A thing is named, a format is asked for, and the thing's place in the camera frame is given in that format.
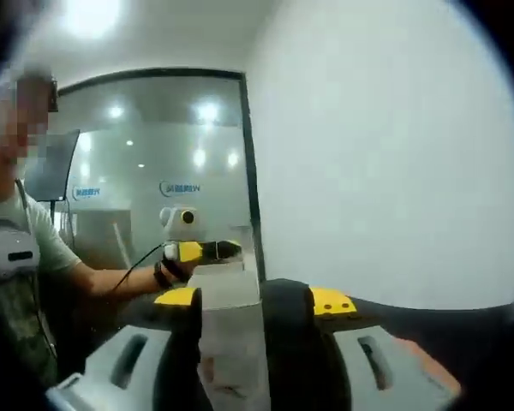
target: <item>man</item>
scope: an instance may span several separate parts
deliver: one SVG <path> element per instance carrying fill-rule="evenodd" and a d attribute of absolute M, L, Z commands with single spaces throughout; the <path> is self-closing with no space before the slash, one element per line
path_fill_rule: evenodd
<path fill-rule="evenodd" d="M 27 156 L 29 136 L 47 129 L 50 87 L 49 79 L 33 75 L 0 92 L 0 219 L 7 219 L 24 230 L 27 230 L 26 215 L 15 184 L 17 163 Z M 64 276 L 83 295 L 130 299 L 158 292 L 168 283 L 178 281 L 160 263 L 159 268 L 133 270 L 117 286 L 126 271 L 97 271 L 85 265 L 61 240 L 44 207 L 30 197 L 27 204 L 33 235 L 39 245 L 39 269 Z M 190 275 L 194 266 L 184 264 L 179 268 Z M 58 382 L 57 363 L 31 284 L 24 276 L 0 284 L 0 310 L 9 325 L 17 354 L 39 375 L 42 384 L 49 387 Z"/>

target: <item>white robot head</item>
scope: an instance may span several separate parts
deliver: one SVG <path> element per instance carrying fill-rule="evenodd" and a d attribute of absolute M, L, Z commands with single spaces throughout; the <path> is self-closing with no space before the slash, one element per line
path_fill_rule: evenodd
<path fill-rule="evenodd" d="M 164 207 L 160 212 L 166 241 L 203 241 L 203 224 L 198 211 L 189 206 Z"/>

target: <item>black door frame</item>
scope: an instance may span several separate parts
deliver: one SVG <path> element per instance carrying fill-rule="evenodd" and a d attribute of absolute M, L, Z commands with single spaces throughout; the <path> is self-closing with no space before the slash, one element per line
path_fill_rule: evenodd
<path fill-rule="evenodd" d="M 210 68 L 142 68 L 104 74 L 91 79 L 66 86 L 58 90 L 59 98 L 91 86 L 103 85 L 122 80 L 141 79 L 146 77 L 212 77 L 217 79 L 238 81 L 240 87 L 240 104 L 242 107 L 242 134 L 246 158 L 248 178 L 249 216 L 254 238 L 255 259 L 259 282 L 266 280 L 265 255 L 260 232 L 259 195 L 257 194 L 257 167 L 255 164 L 254 140 L 251 132 L 249 115 L 248 87 L 246 75 L 236 71 L 215 70 Z"/>

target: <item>black cable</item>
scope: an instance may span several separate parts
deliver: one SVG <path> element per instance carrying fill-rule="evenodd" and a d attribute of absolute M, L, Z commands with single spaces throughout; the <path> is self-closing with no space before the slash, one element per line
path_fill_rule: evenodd
<path fill-rule="evenodd" d="M 126 278 L 128 278 L 129 274 L 131 274 L 131 271 L 134 270 L 134 268 L 139 265 L 140 263 L 142 263 L 149 255 L 151 255 L 152 253 L 154 253 L 156 250 L 158 250 L 160 247 L 162 247 L 164 245 L 164 243 L 159 243 L 155 248 L 153 248 L 151 251 L 149 251 L 148 253 L 146 253 L 142 259 L 140 259 L 139 261 L 137 261 L 135 264 L 133 264 L 131 266 L 131 268 L 128 270 L 128 272 L 126 272 L 124 274 L 124 276 L 122 277 L 122 279 L 118 282 L 117 285 L 114 286 L 114 288 L 111 290 L 111 291 L 108 291 L 107 294 L 109 293 L 113 293 L 118 287 L 120 287 L 120 284 L 122 284 Z"/>
<path fill-rule="evenodd" d="M 75 230 L 72 224 L 72 213 L 70 212 L 70 201 L 69 197 L 65 196 L 65 201 L 67 202 L 67 219 L 69 220 L 69 230 L 70 230 L 70 240 L 72 243 L 72 251 L 76 250 L 75 245 Z"/>

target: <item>ceiling light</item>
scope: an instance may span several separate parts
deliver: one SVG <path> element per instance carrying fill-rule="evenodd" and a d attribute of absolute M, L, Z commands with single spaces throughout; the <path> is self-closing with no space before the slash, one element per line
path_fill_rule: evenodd
<path fill-rule="evenodd" d="M 235 152 L 232 152 L 231 154 L 229 154 L 229 157 L 227 159 L 228 163 L 229 163 L 229 167 L 233 168 L 235 167 L 237 164 L 238 164 L 238 154 L 236 154 Z"/>
<path fill-rule="evenodd" d="M 98 39 L 116 25 L 119 16 L 119 0 L 67 0 L 63 25 L 78 38 Z"/>
<path fill-rule="evenodd" d="M 118 118 L 122 114 L 123 114 L 123 108 L 122 107 L 118 107 L 117 105 L 115 105 L 114 107 L 111 107 L 109 109 L 109 116 L 111 118 Z"/>
<path fill-rule="evenodd" d="M 198 107 L 198 118 L 204 123 L 212 123 L 217 121 L 218 107 L 216 104 L 203 104 Z"/>
<path fill-rule="evenodd" d="M 194 153 L 194 165 L 196 167 L 201 167 L 202 165 L 204 165 L 206 163 L 206 152 L 199 149 L 199 150 L 196 150 L 196 152 Z"/>
<path fill-rule="evenodd" d="M 88 163 L 83 163 L 80 166 L 80 175 L 82 177 L 89 177 L 89 164 Z"/>
<path fill-rule="evenodd" d="M 82 133 L 78 138 L 78 144 L 83 152 L 90 152 L 92 150 L 92 138 L 89 133 Z"/>

